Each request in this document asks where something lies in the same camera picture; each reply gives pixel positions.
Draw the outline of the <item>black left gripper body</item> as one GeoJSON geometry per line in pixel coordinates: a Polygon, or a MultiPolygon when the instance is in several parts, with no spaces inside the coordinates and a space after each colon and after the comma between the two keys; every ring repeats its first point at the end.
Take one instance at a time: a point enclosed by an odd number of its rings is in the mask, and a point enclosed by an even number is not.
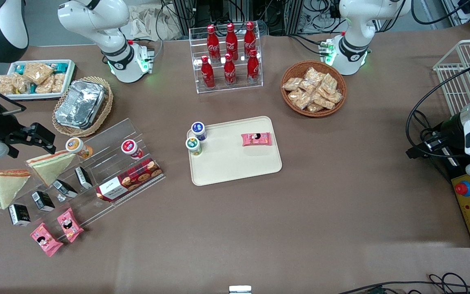
{"type": "Polygon", "coordinates": [[[460,115],[451,116],[449,119],[435,126],[438,136],[438,148],[449,148],[453,154],[465,154],[465,135],[460,115]]]}

